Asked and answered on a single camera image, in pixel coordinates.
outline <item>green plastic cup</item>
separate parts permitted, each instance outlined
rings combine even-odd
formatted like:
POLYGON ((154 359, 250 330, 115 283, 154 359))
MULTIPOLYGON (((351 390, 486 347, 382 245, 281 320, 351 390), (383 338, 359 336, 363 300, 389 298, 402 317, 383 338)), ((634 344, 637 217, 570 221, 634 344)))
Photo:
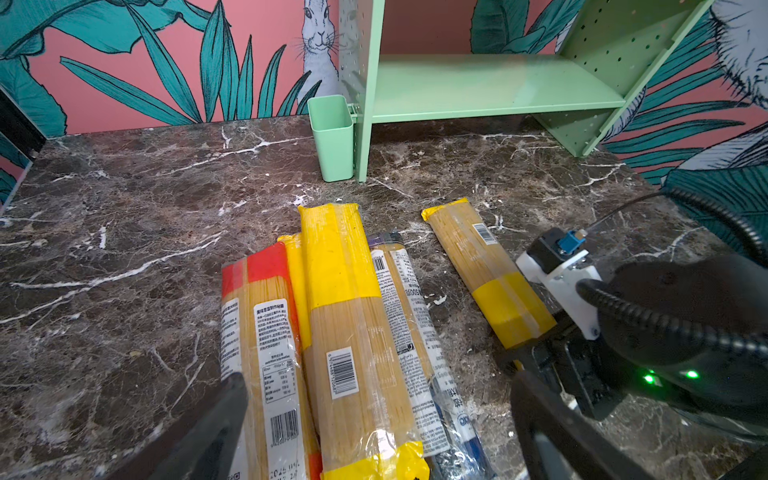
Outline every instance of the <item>green plastic cup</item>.
POLYGON ((310 98, 308 104, 323 180, 352 178, 355 139, 346 99, 342 95, 328 95, 310 98))

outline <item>marble countertop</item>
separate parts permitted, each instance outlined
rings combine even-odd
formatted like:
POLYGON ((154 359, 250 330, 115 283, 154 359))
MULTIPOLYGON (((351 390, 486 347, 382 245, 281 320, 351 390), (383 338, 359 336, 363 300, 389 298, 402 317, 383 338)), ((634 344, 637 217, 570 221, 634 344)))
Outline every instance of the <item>marble countertop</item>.
MULTIPOLYGON (((517 117, 377 125, 365 184, 323 183, 311 134, 291 117, 48 142, 0 219, 0 478, 98 477, 156 438, 219 381, 221 265, 333 201, 360 204, 368 233, 402 232, 494 468, 525 477, 502 346, 419 213, 466 196, 514 256, 650 186, 517 117)), ((589 241, 604 277, 727 251, 664 199, 589 241)), ((657 478, 717 478, 749 452, 644 399, 597 427, 657 478)))

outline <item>white rabbit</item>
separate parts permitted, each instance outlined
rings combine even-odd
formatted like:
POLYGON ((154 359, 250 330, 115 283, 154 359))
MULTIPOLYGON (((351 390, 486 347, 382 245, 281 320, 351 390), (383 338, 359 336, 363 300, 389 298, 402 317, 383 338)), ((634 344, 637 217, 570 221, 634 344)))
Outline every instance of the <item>white rabbit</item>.
POLYGON ((301 30, 304 73, 312 73, 299 92, 299 99, 322 80, 316 97, 339 93, 339 72, 331 61, 336 43, 336 29, 331 22, 328 0, 304 0, 304 27, 301 30))

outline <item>thin wire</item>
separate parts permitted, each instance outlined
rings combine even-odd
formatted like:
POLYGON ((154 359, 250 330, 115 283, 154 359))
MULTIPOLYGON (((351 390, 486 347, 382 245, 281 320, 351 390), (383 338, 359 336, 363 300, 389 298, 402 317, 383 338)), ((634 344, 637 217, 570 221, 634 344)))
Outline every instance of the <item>thin wire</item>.
POLYGON ((636 204, 636 203, 639 203, 639 202, 641 202, 641 201, 644 201, 644 200, 648 200, 649 198, 653 198, 653 197, 660 197, 660 196, 662 196, 662 195, 664 195, 664 192, 663 192, 663 191, 658 191, 658 192, 654 192, 654 193, 652 193, 652 194, 643 195, 642 197, 638 197, 638 198, 635 198, 634 200, 630 200, 630 201, 628 201, 627 203, 625 203, 624 205, 621 205, 620 207, 616 207, 616 208, 614 208, 614 209, 613 209, 611 212, 609 212, 608 214, 606 214, 606 215, 605 215, 604 217, 602 217, 600 220, 597 220, 596 222, 594 222, 592 225, 590 225, 589 227, 587 227, 587 228, 586 228, 586 231, 587 231, 587 232, 591 232, 591 231, 593 231, 593 230, 594 230, 594 228, 595 228, 597 225, 600 225, 601 223, 603 223, 604 221, 606 221, 608 218, 610 218, 610 217, 614 216, 615 214, 617 214, 618 212, 622 211, 623 209, 625 209, 625 208, 629 207, 630 205, 634 205, 634 204, 636 204))

